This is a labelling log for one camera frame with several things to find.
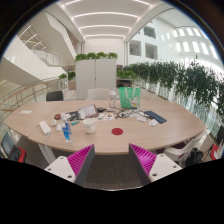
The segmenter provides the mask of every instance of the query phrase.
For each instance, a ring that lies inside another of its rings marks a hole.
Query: table
[[[55,160],[52,150],[44,147],[46,135],[39,127],[39,122],[45,120],[51,127],[50,122],[56,113],[72,112],[79,108],[95,104],[96,107],[108,107],[107,100],[77,100],[45,103],[25,104],[14,111],[4,123],[21,135],[25,135],[29,140],[39,144],[42,153],[49,163]],[[21,110],[32,110],[33,114],[20,114]],[[119,155],[127,154],[129,143],[139,145],[147,150],[165,148],[177,143],[193,138],[207,127],[195,115],[191,114],[182,106],[166,100],[148,100],[141,98],[140,109],[143,111],[152,110],[167,119],[163,124],[155,127],[149,125],[149,120],[145,123],[137,121],[136,118],[115,118],[114,121],[96,121],[96,131],[87,134],[84,131],[82,121],[71,126],[75,137],[73,143],[66,143],[63,132],[57,132],[56,127],[51,127],[47,145],[51,148],[76,152],[88,145],[95,145],[95,153],[98,155]],[[122,135],[113,135],[113,128],[123,129]]]

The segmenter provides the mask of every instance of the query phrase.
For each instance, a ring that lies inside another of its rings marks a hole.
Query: red coaster
[[[122,129],[120,129],[120,128],[114,128],[114,129],[112,129],[112,134],[114,134],[114,135],[122,135],[123,134],[123,130]]]

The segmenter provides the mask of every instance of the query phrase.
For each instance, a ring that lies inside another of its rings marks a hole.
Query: mug
[[[91,134],[95,131],[95,120],[93,118],[87,118],[83,121],[85,126],[85,131],[88,134]]]

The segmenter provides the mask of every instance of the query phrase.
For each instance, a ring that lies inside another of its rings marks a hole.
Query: table leg
[[[52,152],[52,149],[49,147],[46,148],[45,145],[41,145],[41,144],[38,144],[38,145],[39,145],[40,151],[43,153],[44,158],[47,160],[47,162],[49,164],[53,163],[54,160],[56,160],[56,158],[54,156],[54,153]]]

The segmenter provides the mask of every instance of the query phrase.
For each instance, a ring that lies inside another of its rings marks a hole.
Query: white cabinet
[[[78,61],[75,64],[77,99],[88,98],[88,89],[116,88],[116,59]]]

